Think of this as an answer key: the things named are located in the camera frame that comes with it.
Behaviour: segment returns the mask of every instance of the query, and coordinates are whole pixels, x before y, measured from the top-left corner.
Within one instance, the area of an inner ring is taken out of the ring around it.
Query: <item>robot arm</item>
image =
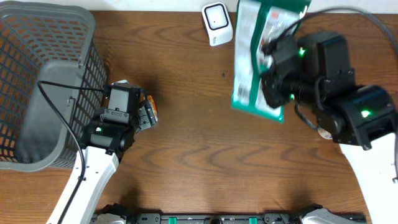
[[[116,172],[124,152],[135,141],[135,135],[157,122],[151,96],[128,83],[113,83],[105,89],[109,106],[94,117],[83,130],[80,145],[86,160],[86,172],[75,197],[67,208],[62,223],[89,223],[108,180]],[[81,174],[76,162],[69,181],[47,224],[59,223]]]
[[[387,91],[355,84],[346,40],[335,32],[298,40],[287,36],[264,51],[273,61],[262,74],[269,106],[294,100],[300,119],[313,129],[328,131],[355,172],[373,223],[390,223],[386,214],[398,208],[394,159],[398,120]],[[299,106],[311,109],[317,127],[299,113]],[[303,218],[302,222],[336,223],[322,220]]]
[[[303,224],[358,224],[358,222],[330,213],[325,208],[316,209],[301,218]]]

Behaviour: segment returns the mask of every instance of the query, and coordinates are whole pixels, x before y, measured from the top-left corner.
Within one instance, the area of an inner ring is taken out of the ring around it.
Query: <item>green clip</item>
[[[257,224],[257,218],[249,218],[249,224]]]
[[[177,218],[169,218],[169,224],[177,224]]]

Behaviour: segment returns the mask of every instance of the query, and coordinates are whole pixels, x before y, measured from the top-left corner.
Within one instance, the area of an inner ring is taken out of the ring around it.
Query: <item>white device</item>
[[[202,22],[209,37],[210,46],[225,44],[232,40],[233,29],[225,4],[209,4],[201,10]]]

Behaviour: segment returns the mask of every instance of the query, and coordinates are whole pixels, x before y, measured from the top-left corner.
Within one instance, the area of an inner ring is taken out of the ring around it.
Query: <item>white label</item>
[[[253,67],[251,63],[250,44],[256,27],[257,15],[261,3],[241,1],[236,28],[235,42],[235,78],[233,101],[248,105],[250,101]]]
[[[261,44],[268,44],[299,19],[300,14],[272,6],[269,9],[266,24],[262,30]],[[288,34],[292,34],[294,30],[295,28],[292,28]]]
[[[326,131],[325,129],[318,128],[318,133],[324,139],[327,139],[327,140],[332,140],[333,139],[331,134],[328,131]]]

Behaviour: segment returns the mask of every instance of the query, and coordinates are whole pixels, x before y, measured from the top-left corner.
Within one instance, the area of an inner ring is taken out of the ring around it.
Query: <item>wooden table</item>
[[[200,13],[93,14],[109,81],[146,88],[160,118],[137,136],[98,208],[122,203],[164,213],[264,213],[319,203],[332,212],[368,215],[338,145],[307,128],[292,105],[285,107],[284,124],[231,109],[234,41],[210,47]],[[398,36],[398,16],[380,18]],[[397,102],[397,61],[374,25],[359,15],[329,14],[304,24],[298,35],[320,30],[343,33],[358,83],[377,83]],[[45,223],[69,175],[51,168],[0,171],[0,223]]]

